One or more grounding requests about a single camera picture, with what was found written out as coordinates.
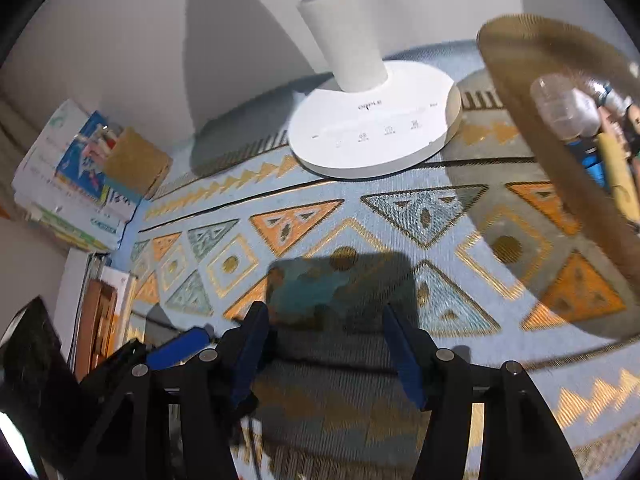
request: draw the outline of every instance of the screw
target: screw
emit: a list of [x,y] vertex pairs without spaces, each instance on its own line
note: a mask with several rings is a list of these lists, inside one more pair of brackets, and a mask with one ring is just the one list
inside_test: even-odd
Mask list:
[[507,368],[507,371],[513,375],[519,374],[523,369],[522,365],[516,361],[507,361],[504,367]]
[[131,375],[133,375],[134,377],[142,377],[143,375],[145,375],[147,372],[149,371],[149,368],[146,365],[135,365],[132,369],[131,369]]
[[455,354],[448,348],[441,348],[436,352],[436,357],[440,359],[440,361],[448,362],[453,361]]
[[218,358],[218,352],[216,352],[213,348],[206,348],[202,352],[200,352],[200,360],[209,363],[211,361],[215,361]]

